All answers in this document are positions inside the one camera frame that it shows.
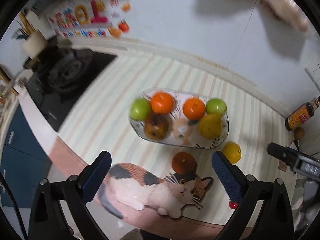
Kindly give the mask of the soy sauce bottle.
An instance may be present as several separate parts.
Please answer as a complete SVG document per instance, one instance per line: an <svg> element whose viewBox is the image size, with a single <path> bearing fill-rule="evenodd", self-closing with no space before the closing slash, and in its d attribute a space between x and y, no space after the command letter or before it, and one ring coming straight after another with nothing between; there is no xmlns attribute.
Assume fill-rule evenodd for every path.
<svg viewBox="0 0 320 240"><path fill-rule="evenodd" d="M298 107L291 115L285 119L285 127L288 131L293 131L302 126L306 121L312 118L316 109L319 108L319 97L304 103Z"/></svg>

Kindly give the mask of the large yellow lemon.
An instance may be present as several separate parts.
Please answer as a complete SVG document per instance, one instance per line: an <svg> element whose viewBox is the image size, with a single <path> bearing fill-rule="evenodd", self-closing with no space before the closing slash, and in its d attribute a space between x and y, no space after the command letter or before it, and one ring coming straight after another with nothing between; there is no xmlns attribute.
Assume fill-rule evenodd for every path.
<svg viewBox="0 0 320 240"><path fill-rule="evenodd" d="M206 139L216 139L222 130L221 116L218 114L207 114L200 119L199 134Z"/></svg>

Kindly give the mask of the red cherry tomato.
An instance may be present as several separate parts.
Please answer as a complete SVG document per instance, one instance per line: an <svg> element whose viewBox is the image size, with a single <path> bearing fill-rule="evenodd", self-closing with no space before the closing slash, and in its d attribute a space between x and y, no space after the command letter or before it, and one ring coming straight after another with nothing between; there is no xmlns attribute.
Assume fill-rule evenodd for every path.
<svg viewBox="0 0 320 240"><path fill-rule="evenodd" d="M229 201L229 207L232 209L232 210L235 210L237 207L239 206L239 204L237 202L233 202L233 201Z"/></svg>

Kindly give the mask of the right green apple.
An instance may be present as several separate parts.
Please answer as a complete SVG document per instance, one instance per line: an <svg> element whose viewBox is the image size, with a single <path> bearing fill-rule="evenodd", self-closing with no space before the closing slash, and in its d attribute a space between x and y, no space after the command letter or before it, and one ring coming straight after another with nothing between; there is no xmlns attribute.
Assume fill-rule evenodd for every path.
<svg viewBox="0 0 320 240"><path fill-rule="evenodd" d="M218 114L219 116L224 116L227 112L226 103L218 98L209 99L206 103L206 113L207 114Z"/></svg>

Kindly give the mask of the striped cat table mat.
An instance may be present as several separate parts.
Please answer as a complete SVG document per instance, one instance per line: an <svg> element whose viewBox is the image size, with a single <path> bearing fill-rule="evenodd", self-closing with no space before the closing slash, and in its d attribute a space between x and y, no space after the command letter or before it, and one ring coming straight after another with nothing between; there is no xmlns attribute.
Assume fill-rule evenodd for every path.
<svg viewBox="0 0 320 240"><path fill-rule="evenodd" d="M228 132L216 145L205 146L197 126L189 128L182 111L171 115L174 129L167 144L144 140L131 125L131 102L158 90L180 90L188 96L211 96L227 103ZM210 153L232 141L242 151L238 166L258 179L281 178L293 196L296 175L266 152L270 142L287 146L292 134L284 118L269 105L210 72L148 53L123 52L98 76L74 105L57 132L49 156L66 175L80 171L106 150L114 163L134 163L161 176L180 151L190 152L202 175L213 175Z"/></svg>

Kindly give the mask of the orange tangerine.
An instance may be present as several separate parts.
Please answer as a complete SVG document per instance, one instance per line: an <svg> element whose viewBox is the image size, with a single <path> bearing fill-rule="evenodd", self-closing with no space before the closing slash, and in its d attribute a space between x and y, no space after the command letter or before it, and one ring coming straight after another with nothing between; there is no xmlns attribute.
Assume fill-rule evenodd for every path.
<svg viewBox="0 0 320 240"><path fill-rule="evenodd" d="M182 110L189 120L199 120L206 113L206 106L199 98L189 98L184 103Z"/></svg>
<svg viewBox="0 0 320 240"><path fill-rule="evenodd" d="M158 92L151 98L151 107L154 113L168 114L174 109L174 98L165 92Z"/></svg>

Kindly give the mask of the beige utensil holder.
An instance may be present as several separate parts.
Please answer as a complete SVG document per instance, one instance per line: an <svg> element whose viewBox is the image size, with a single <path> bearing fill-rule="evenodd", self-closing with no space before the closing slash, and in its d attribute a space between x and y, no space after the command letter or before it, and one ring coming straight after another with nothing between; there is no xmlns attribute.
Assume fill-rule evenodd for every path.
<svg viewBox="0 0 320 240"><path fill-rule="evenodd" d="M31 59L35 59L48 45L46 38L39 30L36 30L27 38L22 47Z"/></svg>

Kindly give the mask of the dark orange persimmon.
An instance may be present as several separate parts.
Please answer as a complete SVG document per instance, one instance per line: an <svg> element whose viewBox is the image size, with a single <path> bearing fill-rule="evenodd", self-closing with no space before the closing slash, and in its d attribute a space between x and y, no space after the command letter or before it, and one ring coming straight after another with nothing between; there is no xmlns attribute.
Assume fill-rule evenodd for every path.
<svg viewBox="0 0 320 240"><path fill-rule="evenodd" d="M195 158L188 152L178 152L172 159L171 166L174 172L185 175L195 172L197 162Z"/></svg>

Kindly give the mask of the blue cabinet front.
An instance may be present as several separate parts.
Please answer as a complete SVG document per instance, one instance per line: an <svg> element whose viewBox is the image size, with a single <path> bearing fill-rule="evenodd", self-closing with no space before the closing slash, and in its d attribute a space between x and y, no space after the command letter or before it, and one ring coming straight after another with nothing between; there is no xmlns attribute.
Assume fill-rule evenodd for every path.
<svg viewBox="0 0 320 240"><path fill-rule="evenodd" d="M19 208L32 207L37 186L51 165L18 106L5 138L1 173Z"/></svg>

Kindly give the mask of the brown kiwi fruit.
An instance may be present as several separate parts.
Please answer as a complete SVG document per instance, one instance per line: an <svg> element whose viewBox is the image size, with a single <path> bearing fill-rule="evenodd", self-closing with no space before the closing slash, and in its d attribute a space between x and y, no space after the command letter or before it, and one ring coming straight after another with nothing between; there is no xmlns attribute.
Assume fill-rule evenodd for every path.
<svg viewBox="0 0 320 240"><path fill-rule="evenodd" d="M296 140L302 140L304 138L305 135L305 130L302 127L297 127L294 132L293 135L295 137Z"/></svg>

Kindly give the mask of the small yellow lemon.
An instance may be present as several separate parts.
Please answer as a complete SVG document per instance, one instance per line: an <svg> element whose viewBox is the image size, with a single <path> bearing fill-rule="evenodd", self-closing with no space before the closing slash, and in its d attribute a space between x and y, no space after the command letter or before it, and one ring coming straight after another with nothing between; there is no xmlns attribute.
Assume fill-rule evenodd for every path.
<svg viewBox="0 0 320 240"><path fill-rule="evenodd" d="M222 153L231 164L236 164L241 159L241 148L234 142L228 142L222 149Z"/></svg>

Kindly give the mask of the left green apple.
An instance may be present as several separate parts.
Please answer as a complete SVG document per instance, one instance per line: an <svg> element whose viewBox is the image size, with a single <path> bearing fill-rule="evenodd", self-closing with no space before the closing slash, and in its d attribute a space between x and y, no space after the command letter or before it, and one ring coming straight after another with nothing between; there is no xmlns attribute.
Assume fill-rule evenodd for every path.
<svg viewBox="0 0 320 240"><path fill-rule="evenodd" d="M145 98L136 99L130 109L130 118L136 121L144 121L151 113L149 100Z"/></svg>

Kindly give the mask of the left orange tangerine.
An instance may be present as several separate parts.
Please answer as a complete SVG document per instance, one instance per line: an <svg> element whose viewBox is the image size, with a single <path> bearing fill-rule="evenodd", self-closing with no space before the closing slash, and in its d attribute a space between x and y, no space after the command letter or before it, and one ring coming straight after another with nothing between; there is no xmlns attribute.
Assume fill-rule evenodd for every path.
<svg viewBox="0 0 320 240"><path fill-rule="evenodd" d="M151 98L151 107L154 113L168 114L174 109L174 98L165 92L158 92Z"/></svg>

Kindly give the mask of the green apple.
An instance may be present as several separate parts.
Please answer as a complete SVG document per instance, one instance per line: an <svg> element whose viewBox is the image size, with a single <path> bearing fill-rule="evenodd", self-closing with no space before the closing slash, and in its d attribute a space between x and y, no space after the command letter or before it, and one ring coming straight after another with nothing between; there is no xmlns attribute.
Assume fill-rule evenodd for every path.
<svg viewBox="0 0 320 240"><path fill-rule="evenodd" d="M145 98L136 99L130 109L130 118L136 121L144 121L151 113L149 100Z"/></svg>
<svg viewBox="0 0 320 240"><path fill-rule="evenodd" d="M226 103L218 98L209 99L206 103L206 113L207 114L218 114L219 116L224 116L227 112Z"/></svg>

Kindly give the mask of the black gas stove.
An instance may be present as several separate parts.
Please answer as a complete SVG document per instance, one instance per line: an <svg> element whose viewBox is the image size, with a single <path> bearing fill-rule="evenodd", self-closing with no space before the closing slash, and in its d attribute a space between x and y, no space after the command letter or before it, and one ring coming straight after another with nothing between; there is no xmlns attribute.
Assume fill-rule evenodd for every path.
<svg viewBox="0 0 320 240"><path fill-rule="evenodd" d="M54 48L37 64L26 88L36 107L58 131L84 91L117 58L91 49Z"/></svg>

